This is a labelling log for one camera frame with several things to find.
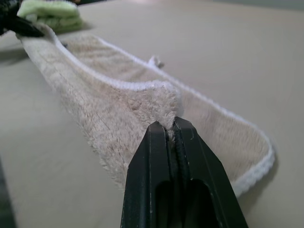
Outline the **folded light green towel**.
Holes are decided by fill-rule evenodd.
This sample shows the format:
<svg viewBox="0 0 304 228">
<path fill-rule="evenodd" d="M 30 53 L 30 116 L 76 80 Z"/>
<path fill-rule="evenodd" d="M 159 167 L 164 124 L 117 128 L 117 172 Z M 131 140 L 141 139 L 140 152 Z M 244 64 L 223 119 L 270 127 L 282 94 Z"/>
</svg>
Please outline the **folded light green towel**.
<svg viewBox="0 0 304 228">
<path fill-rule="evenodd" d="M 24 0 L 17 15 L 59 33 L 81 29 L 83 24 L 77 5 L 68 0 Z"/>
</svg>

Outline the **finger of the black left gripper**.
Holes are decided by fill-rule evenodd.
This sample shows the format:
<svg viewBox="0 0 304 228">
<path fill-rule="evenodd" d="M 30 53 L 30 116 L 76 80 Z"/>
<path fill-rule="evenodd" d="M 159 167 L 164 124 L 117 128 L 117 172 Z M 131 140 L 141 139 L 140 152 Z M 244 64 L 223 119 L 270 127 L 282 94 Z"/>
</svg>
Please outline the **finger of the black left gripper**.
<svg viewBox="0 0 304 228">
<path fill-rule="evenodd" d="M 44 33 L 36 28 L 30 21 L 17 15 L 0 16 L 0 36 L 8 31 L 13 31 L 25 37 L 43 37 Z"/>
</svg>

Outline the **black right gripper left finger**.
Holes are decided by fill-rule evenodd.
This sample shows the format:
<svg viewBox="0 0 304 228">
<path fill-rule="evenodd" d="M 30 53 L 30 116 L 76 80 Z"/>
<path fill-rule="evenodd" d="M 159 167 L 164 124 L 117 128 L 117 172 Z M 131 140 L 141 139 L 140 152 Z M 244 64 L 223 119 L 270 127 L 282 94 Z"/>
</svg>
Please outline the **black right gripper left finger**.
<svg viewBox="0 0 304 228">
<path fill-rule="evenodd" d="M 148 126 L 127 171 L 120 228 L 169 228 L 171 147 L 167 130 Z"/>
</svg>

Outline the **beige fluffy towel white trim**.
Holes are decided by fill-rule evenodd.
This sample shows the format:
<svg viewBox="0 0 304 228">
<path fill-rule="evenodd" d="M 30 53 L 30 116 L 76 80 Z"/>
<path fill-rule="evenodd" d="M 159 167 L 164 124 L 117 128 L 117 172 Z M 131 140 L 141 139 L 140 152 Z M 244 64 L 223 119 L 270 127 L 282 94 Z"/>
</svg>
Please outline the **beige fluffy towel white trim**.
<svg viewBox="0 0 304 228">
<path fill-rule="evenodd" d="M 263 131 L 143 61 L 86 33 L 20 37 L 30 60 L 60 96 L 100 163 L 124 189 L 128 165 L 147 127 L 160 122 L 173 139 L 173 120 L 190 121 L 221 161 L 236 196 L 268 174 L 275 151 Z"/>
</svg>

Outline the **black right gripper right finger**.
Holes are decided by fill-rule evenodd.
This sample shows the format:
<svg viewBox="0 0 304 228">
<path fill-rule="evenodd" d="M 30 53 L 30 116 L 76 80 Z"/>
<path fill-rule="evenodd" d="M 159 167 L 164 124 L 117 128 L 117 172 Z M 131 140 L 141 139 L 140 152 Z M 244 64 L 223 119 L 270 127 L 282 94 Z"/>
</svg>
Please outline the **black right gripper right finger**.
<svg viewBox="0 0 304 228">
<path fill-rule="evenodd" d="M 221 161 L 191 122 L 173 125 L 182 176 L 182 228 L 248 228 Z"/>
</svg>

